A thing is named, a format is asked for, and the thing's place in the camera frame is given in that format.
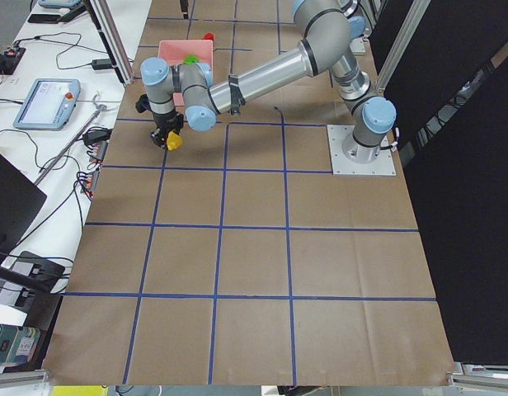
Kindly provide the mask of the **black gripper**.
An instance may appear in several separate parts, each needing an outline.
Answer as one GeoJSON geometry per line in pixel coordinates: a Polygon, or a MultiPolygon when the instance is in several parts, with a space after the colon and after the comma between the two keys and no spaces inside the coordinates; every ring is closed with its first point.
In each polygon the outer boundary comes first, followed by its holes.
{"type": "Polygon", "coordinates": [[[156,129],[150,133],[150,139],[161,149],[166,148],[166,138],[169,131],[174,130],[180,134],[184,125],[184,116],[178,112],[172,97],[162,103],[156,103],[143,94],[135,102],[138,113],[150,111],[153,115],[156,129]]]}

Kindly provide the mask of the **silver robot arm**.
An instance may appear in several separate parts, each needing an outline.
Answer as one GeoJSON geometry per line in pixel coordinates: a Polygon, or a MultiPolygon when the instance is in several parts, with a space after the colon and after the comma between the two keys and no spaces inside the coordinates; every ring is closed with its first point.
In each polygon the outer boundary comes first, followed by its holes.
{"type": "Polygon", "coordinates": [[[145,93],[135,109],[152,113],[155,144],[166,147],[168,134],[179,132],[185,123],[195,131],[211,130],[223,113],[237,115],[251,100],[330,71],[355,120],[350,142],[358,149],[380,149],[397,111],[377,95],[350,50],[351,41],[364,33],[365,19],[348,17],[344,9],[341,1],[294,2],[294,24],[303,35],[296,47],[219,84],[212,84],[207,63],[169,65],[165,59],[145,59],[140,66],[145,93]]]}
{"type": "Polygon", "coordinates": [[[350,40],[355,40],[365,33],[366,20],[363,16],[352,16],[348,22],[350,23],[350,40]]]}

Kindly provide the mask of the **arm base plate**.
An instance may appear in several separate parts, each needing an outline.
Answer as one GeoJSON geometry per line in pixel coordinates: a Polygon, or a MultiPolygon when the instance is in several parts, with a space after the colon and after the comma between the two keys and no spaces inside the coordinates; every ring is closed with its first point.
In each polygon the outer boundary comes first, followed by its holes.
{"type": "Polygon", "coordinates": [[[359,37],[353,39],[350,43],[350,50],[355,55],[365,55],[366,54],[365,38],[359,37]]]}
{"type": "Polygon", "coordinates": [[[394,177],[397,173],[390,150],[366,148],[353,135],[353,125],[328,125],[332,174],[350,177],[394,177]]]}

